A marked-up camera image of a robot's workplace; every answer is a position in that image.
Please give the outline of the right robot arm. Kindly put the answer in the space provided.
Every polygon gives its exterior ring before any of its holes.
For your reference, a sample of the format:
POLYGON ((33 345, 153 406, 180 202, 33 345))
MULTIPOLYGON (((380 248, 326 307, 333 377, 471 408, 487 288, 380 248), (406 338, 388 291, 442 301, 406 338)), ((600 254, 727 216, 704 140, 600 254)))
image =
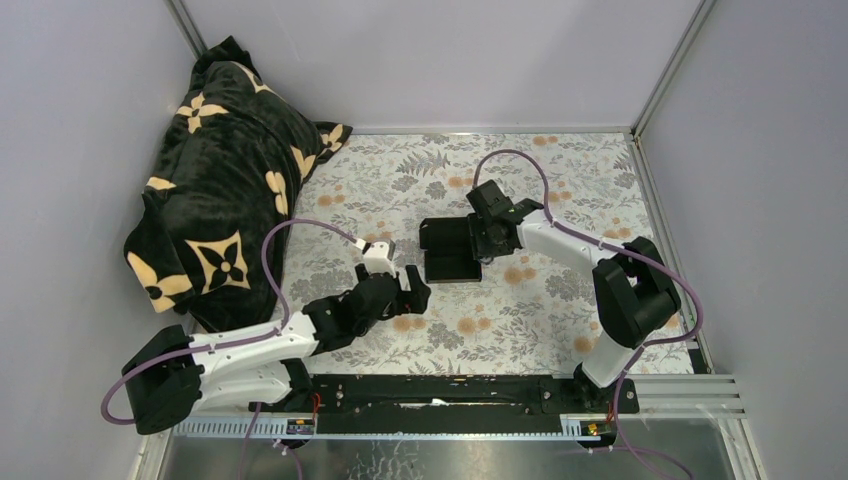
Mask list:
POLYGON ((480 263, 529 250, 566 264, 593 283, 602 333, 575 371, 575 402, 597 412, 613 398, 612 384, 642 347, 681 307, 656 245, 645 237, 606 244, 558 222, 532 199, 512 201, 493 181, 466 196, 472 255, 480 263))

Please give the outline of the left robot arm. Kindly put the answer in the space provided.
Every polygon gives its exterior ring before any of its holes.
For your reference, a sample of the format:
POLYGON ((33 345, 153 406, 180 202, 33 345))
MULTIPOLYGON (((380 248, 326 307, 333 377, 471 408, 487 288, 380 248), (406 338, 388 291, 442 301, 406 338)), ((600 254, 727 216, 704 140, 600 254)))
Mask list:
POLYGON ((368 274, 359 265, 357 275, 352 289, 308 303, 286 323, 214 334, 160 330, 122 369, 129 424, 151 435, 201 410, 312 407, 305 359, 349 346, 379 321, 427 310, 431 289, 416 266, 392 275, 368 274))

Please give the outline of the black paper box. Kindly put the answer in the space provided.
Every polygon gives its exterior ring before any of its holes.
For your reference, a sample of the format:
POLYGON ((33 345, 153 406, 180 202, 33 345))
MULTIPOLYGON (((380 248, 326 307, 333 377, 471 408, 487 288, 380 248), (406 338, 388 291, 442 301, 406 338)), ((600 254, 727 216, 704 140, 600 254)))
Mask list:
POLYGON ((472 283, 482 280, 482 265, 472 249, 466 217, 424 219, 419 226, 427 283, 472 283))

